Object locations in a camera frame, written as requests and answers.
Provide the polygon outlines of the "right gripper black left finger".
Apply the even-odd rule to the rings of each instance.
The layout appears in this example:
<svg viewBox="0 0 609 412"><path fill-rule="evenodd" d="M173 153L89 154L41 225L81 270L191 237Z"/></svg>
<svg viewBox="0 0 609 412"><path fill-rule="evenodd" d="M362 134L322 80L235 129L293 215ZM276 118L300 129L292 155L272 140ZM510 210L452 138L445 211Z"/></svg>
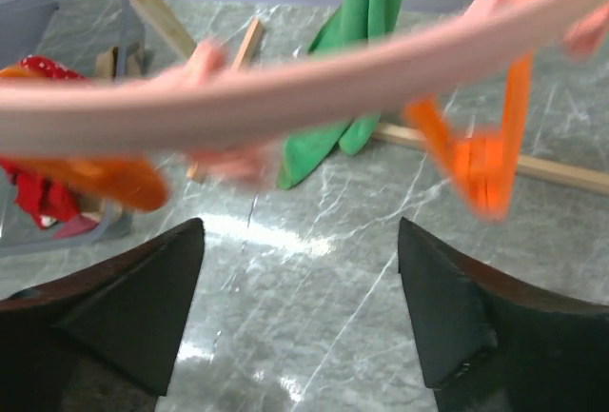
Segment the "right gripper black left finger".
<svg viewBox="0 0 609 412"><path fill-rule="evenodd" d="M204 224L192 218L2 299L2 410L154 410L167 394L204 251Z"/></svg>

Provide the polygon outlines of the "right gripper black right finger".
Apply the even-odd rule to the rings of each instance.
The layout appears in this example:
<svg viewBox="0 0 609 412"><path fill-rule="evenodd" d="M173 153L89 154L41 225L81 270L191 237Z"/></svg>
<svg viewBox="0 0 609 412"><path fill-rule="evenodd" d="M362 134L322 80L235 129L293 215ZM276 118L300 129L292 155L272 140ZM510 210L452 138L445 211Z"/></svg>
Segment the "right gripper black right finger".
<svg viewBox="0 0 609 412"><path fill-rule="evenodd" d="M398 257L439 410L607 410L607 306L518 280L407 219Z"/></svg>

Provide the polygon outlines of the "red sock front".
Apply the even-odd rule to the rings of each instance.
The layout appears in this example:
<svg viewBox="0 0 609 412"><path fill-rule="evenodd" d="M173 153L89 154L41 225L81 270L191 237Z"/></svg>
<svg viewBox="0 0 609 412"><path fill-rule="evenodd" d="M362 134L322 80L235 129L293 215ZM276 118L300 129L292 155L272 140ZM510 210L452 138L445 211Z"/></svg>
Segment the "red sock front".
<svg viewBox="0 0 609 412"><path fill-rule="evenodd" d="M38 228L47 229L82 215L77 194L68 186L5 158L1 159L1 167L9 182L16 187L14 202Z"/></svg>

